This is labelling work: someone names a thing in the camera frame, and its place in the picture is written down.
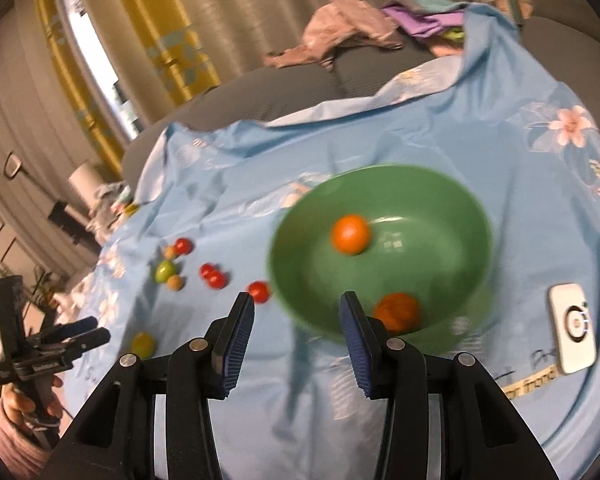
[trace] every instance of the circular button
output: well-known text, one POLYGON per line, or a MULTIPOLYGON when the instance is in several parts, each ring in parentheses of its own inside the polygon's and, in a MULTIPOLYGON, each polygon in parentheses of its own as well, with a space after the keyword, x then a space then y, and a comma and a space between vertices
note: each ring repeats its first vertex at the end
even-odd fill
POLYGON ((571 305, 564 313, 564 329, 574 343, 582 341, 589 331, 589 318, 585 311, 571 305))

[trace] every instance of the silver screw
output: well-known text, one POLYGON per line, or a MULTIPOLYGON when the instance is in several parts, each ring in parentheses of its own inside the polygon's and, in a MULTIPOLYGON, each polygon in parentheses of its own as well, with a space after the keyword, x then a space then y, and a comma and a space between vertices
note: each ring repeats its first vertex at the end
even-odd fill
POLYGON ((458 361, 460 361, 460 364, 464 366, 475 365, 475 357, 471 354, 467 354, 466 352, 463 352, 458 356, 458 361))
POLYGON ((386 340, 386 346, 391 350, 402 350, 406 345, 399 337, 392 337, 386 340))
POLYGON ((133 366, 134 364, 136 364, 137 360, 138 360, 138 358, 133 354, 124 354, 120 358, 120 365, 127 368, 129 366, 133 366))
POLYGON ((189 348, 191 348, 194 352, 200 352, 209 346, 209 343, 206 342, 206 339, 203 337, 197 337, 191 343, 189 343, 189 348))

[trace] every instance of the blue tablecloth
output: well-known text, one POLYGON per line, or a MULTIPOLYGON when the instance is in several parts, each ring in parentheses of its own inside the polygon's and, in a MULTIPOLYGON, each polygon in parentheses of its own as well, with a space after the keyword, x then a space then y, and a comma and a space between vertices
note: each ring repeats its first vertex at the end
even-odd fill
MULTIPOLYGON (((519 46, 496 10, 471 5, 463 57, 400 74, 373 98, 323 104, 275 124, 239 122, 216 132, 168 128, 140 195, 151 202, 104 248, 84 316, 111 343, 66 378, 79 409, 136 332, 168 354, 224 316, 240 290, 266 278, 272 233, 286 209, 334 174, 380 163, 448 174, 482 202, 494 233, 496 308, 465 346, 482 360, 563 480, 579 478, 600 450, 600 134, 578 97, 519 46), (185 288, 153 280, 177 237, 185 288), (231 273, 227 288, 196 275, 204 262, 231 273), (555 368, 547 290, 577 282, 589 301, 596 364, 555 368)), ((355 385, 347 351, 298 330, 275 298, 259 306, 238 387, 211 413, 219 459, 236 480, 372 477, 384 404, 355 385)), ((166 476, 164 400, 157 406, 156 472, 166 476)))

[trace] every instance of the black ring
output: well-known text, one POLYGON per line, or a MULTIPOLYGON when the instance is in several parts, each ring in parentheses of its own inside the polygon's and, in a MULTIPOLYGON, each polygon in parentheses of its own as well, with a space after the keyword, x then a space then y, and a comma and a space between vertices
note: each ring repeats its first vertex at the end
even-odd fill
POLYGON ((587 317, 587 314, 585 314, 584 310, 582 310, 579 306, 575 306, 575 305, 571 305, 565 312, 564 312, 564 328, 567 332, 567 335, 569 336, 569 339, 571 339, 574 343, 579 343, 581 342, 585 336, 587 335, 587 332, 589 331, 589 318, 587 317), (573 334, 571 333, 571 330, 569 330, 569 324, 568 324, 568 317, 569 314, 571 312, 579 312, 582 314, 582 320, 584 322, 584 332, 582 333, 581 336, 579 337, 575 337, 573 336, 573 334))

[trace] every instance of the pink flower print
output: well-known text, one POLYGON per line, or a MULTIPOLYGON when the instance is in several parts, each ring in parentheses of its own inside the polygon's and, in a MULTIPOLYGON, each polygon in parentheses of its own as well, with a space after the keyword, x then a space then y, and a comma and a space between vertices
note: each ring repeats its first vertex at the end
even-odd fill
POLYGON ((574 106, 571 110, 562 108, 558 110, 558 120, 549 123, 550 130, 558 130, 556 140, 561 146, 573 142, 578 148, 584 148, 587 143, 582 130, 592 128, 593 124, 582 115, 586 110, 582 106, 574 106))

